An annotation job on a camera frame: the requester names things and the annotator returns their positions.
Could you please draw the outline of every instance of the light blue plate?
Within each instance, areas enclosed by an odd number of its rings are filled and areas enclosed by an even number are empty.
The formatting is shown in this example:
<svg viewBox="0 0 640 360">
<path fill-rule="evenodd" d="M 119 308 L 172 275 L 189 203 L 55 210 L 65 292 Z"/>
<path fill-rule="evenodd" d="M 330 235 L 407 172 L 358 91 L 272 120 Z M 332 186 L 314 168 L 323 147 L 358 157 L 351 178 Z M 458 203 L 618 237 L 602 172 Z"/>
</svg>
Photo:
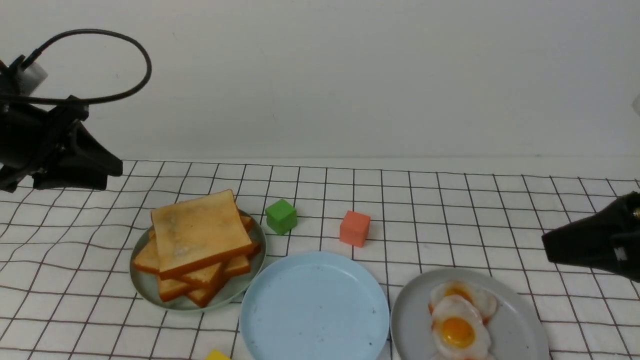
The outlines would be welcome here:
<svg viewBox="0 0 640 360">
<path fill-rule="evenodd" d="M 389 307 L 365 268 L 309 252 L 278 260 L 254 279 L 240 331 L 254 360 L 372 360 L 388 337 Z"/>
</svg>

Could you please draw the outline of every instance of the toy block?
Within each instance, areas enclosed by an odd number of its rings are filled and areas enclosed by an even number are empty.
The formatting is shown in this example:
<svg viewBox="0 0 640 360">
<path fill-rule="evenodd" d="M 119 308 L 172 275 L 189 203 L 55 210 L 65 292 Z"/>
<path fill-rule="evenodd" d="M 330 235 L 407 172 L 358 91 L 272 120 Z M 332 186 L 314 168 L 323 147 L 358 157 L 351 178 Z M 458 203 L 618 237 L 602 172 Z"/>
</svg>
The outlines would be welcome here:
<svg viewBox="0 0 640 360">
<path fill-rule="evenodd" d="M 284 235 L 298 225 L 298 213 L 296 208 L 285 199 L 274 202 L 265 210 L 267 225 L 278 235 Z"/>
<path fill-rule="evenodd" d="M 213 350 L 205 360 L 230 360 L 227 356 L 217 350 Z"/>
<path fill-rule="evenodd" d="M 363 247 L 369 235 L 371 217 L 365 214 L 347 211 L 340 224 L 340 241 L 356 247 Z"/>
</svg>

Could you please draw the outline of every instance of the stack of toast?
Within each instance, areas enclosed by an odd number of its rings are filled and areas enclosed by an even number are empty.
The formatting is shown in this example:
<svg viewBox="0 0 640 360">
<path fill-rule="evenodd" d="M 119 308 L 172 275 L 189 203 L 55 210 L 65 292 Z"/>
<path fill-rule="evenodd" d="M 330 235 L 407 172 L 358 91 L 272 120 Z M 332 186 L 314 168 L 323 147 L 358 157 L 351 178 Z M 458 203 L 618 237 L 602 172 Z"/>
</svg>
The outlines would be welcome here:
<svg viewBox="0 0 640 360">
<path fill-rule="evenodd" d="M 151 211 L 154 228 L 133 267 L 154 274 L 163 302 L 187 296 L 205 307 L 229 279 L 251 272 L 260 245 L 249 238 L 231 190 Z"/>
</svg>

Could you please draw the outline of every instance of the table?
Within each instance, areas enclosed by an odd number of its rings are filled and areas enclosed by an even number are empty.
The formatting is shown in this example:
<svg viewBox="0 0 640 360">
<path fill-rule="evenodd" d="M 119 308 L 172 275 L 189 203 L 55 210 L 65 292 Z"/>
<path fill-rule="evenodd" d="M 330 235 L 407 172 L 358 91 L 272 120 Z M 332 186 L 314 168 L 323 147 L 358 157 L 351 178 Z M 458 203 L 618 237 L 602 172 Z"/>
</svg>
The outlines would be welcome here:
<svg viewBox="0 0 640 360">
<path fill-rule="evenodd" d="M 391 306 L 421 272 L 468 268 L 531 304 L 552 359 L 640 359 L 640 284 L 549 263 L 540 240 L 638 190 L 635 179 L 179 161 L 126 161 L 125 176 L 104 192 L 25 183 L 0 193 L 0 358 L 199 360 L 217 348 L 250 360 L 239 302 L 167 313 L 136 295 L 128 274 L 151 209 L 227 188 L 263 223 L 267 263 L 311 250 L 342 254 L 373 274 Z M 300 221 L 284 236 L 262 216 L 280 198 Z M 337 239 L 350 209 L 372 218 L 362 249 Z M 379 359 L 399 359 L 390 341 Z"/>
</svg>

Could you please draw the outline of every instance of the empty plate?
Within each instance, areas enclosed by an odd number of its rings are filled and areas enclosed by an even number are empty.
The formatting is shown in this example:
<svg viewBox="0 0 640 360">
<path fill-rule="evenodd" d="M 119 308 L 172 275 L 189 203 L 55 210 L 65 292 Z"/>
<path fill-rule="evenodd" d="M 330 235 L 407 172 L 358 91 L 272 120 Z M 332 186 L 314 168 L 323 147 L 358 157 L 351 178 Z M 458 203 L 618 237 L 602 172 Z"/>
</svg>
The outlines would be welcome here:
<svg viewBox="0 0 640 360">
<path fill-rule="evenodd" d="M 365 268 L 309 252 L 282 258 L 255 278 L 240 332 L 254 360 L 372 360 L 388 337 L 389 307 Z"/>
<path fill-rule="evenodd" d="M 411 280 L 398 295 L 391 312 L 391 336 L 402 360 L 431 359 L 436 348 L 431 337 L 429 294 L 434 286 L 457 280 L 484 288 L 498 300 L 498 310 L 487 329 L 489 352 L 496 359 L 547 360 L 547 335 L 536 313 L 520 295 L 491 277 L 449 268 L 426 272 Z"/>
</svg>

